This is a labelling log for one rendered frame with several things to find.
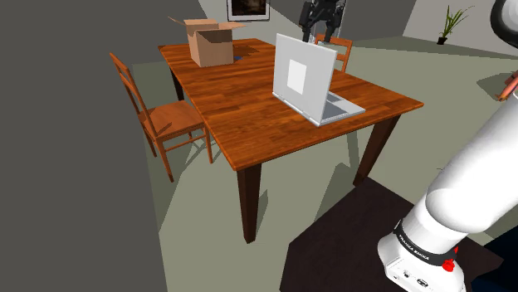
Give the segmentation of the framed dark wall picture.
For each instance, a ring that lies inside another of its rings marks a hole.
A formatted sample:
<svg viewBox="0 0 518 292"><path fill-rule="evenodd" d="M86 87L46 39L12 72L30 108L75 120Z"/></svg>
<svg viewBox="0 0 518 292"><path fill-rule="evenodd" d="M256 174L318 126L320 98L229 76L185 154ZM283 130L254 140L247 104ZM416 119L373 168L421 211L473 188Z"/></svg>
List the framed dark wall picture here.
<svg viewBox="0 0 518 292"><path fill-rule="evenodd" d="M231 22L268 21L270 0L227 0L227 19Z"/></svg>

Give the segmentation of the dark robot stand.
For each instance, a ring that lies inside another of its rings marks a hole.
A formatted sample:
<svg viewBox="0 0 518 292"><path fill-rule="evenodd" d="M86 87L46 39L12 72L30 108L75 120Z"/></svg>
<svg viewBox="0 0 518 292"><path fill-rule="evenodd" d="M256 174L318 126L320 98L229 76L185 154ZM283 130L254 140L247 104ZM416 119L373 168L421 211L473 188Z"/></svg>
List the dark robot stand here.
<svg viewBox="0 0 518 292"><path fill-rule="evenodd" d="M413 204L366 178L289 245L280 292L406 292L377 252Z"/></svg>

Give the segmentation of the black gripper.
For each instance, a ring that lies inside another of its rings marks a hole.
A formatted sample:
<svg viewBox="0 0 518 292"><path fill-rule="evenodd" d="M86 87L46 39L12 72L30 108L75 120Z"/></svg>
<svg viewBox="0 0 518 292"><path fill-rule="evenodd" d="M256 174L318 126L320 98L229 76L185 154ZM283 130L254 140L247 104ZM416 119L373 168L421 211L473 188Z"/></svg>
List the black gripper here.
<svg viewBox="0 0 518 292"><path fill-rule="evenodd" d="M336 25L341 21L345 9L345 0L311 0L303 4L299 26L302 29L302 41L309 41L310 29L319 21L326 21L324 42L330 42Z"/></svg>

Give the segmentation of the green potted plant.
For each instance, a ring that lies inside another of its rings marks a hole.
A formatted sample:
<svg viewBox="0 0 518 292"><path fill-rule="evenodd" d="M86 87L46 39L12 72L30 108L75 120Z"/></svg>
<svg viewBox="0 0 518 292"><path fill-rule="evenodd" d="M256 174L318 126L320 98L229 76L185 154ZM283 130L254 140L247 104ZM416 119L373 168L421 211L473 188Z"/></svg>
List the green potted plant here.
<svg viewBox="0 0 518 292"><path fill-rule="evenodd" d="M466 9L459 9L456 12L454 12L450 8L450 6L447 6L447 13L446 13L446 20L444 23L444 27L439 32L439 37L437 39L438 45L443 45L447 40L447 36L452 34L452 29L468 17L467 11L470 8L472 8L472 6L466 8Z"/></svg>

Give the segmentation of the brown wooden table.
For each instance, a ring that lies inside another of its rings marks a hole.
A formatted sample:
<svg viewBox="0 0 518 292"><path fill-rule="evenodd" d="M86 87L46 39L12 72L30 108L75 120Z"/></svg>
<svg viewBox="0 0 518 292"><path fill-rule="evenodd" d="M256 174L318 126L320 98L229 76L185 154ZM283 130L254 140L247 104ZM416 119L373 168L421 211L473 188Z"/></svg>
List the brown wooden table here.
<svg viewBox="0 0 518 292"><path fill-rule="evenodd" d="M353 75L335 71L332 92L365 108L365 113L321 127L297 114L272 94L275 47L256 38L235 40L231 65L200 67L187 44L165 45L176 93L188 97L217 145L237 173L243 236L257 234L261 166L275 158L372 127L354 177L359 186L369 175L400 116L423 103Z"/></svg>

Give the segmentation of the orange wooden chair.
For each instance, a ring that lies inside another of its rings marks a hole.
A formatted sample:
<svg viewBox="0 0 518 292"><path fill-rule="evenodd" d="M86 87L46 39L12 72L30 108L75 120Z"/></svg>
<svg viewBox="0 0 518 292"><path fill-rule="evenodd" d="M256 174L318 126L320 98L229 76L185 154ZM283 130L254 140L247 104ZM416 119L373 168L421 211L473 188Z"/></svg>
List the orange wooden chair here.
<svg viewBox="0 0 518 292"><path fill-rule="evenodd" d="M156 157L159 151L170 182L174 182L167 152L205 139L208 160L213 163L212 145L208 127L200 114L186 101L148 108L139 92L129 68L112 52L110 59L124 85L131 104L144 132L145 138Z"/></svg>
<svg viewBox="0 0 518 292"><path fill-rule="evenodd" d="M507 100L509 95L518 86L518 71L515 71L510 77L505 80L505 88L499 95L496 95L498 101Z"/></svg>
<svg viewBox="0 0 518 292"><path fill-rule="evenodd" d="M335 59L334 67L338 71L342 71L342 72L346 71L350 52L351 52L352 45L353 45L353 42L351 40L332 36L329 41L325 41L325 35L322 33L319 33L315 37L315 44L337 51L337 56Z"/></svg>

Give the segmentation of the open cardboard box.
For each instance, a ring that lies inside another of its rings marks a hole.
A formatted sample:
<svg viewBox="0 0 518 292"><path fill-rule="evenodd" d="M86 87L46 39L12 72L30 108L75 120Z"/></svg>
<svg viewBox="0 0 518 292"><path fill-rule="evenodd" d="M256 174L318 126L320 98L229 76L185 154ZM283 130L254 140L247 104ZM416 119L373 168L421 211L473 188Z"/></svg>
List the open cardboard box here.
<svg viewBox="0 0 518 292"><path fill-rule="evenodd" d="M170 20L186 27L191 58L200 67L229 65L234 62L232 30L244 27L240 22L214 19Z"/></svg>

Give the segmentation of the open silver laptop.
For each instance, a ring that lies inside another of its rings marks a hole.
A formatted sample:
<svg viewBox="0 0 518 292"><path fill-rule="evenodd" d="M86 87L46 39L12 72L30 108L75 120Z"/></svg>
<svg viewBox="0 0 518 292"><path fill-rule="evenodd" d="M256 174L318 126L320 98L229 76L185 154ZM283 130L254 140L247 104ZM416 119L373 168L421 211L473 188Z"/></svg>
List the open silver laptop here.
<svg viewBox="0 0 518 292"><path fill-rule="evenodd" d="M330 91L337 51L278 33L272 94L317 127L365 109Z"/></svg>

